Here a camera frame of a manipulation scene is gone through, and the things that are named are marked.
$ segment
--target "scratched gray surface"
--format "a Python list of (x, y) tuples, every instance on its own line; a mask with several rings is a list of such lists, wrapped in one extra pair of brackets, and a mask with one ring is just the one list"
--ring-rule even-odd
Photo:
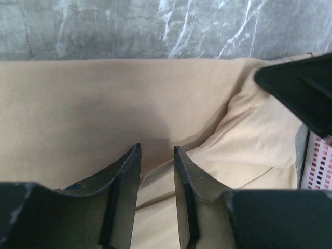
[(332, 50), (331, 0), (0, 0), (0, 60)]

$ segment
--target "folded cloth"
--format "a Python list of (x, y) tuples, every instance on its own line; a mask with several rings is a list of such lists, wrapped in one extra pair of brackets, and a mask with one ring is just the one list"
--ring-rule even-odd
[(50, 188), (143, 148), (132, 248), (179, 248), (175, 145), (231, 188), (295, 188), (300, 121), (253, 82), (262, 61), (0, 63), (0, 181)]

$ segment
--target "beige cloth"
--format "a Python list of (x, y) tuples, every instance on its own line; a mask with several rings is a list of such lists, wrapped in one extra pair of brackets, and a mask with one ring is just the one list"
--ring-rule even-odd
[(253, 82), (255, 69), (269, 63), (2, 62), (0, 181), (64, 188), (141, 142), (132, 248), (179, 248), (168, 162), (175, 145), (232, 188), (296, 186), (300, 122)]

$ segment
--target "black plastic object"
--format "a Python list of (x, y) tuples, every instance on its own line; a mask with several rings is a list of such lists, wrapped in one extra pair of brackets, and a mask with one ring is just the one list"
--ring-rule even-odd
[(137, 144), (65, 190), (0, 183), (0, 248), (129, 249), (140, 170)]
[(332, 193), (232, 190), (174, 150), (181, 249), (332, 247)]
[(254, 79), (318, 136), (332, 135), (332, 54), (264, 67)]

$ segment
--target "white plastic basket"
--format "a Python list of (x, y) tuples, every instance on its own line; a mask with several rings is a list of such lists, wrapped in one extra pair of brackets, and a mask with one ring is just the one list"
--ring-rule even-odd
[(332, 189), (332, 148), (310, 132), (301, 189)]

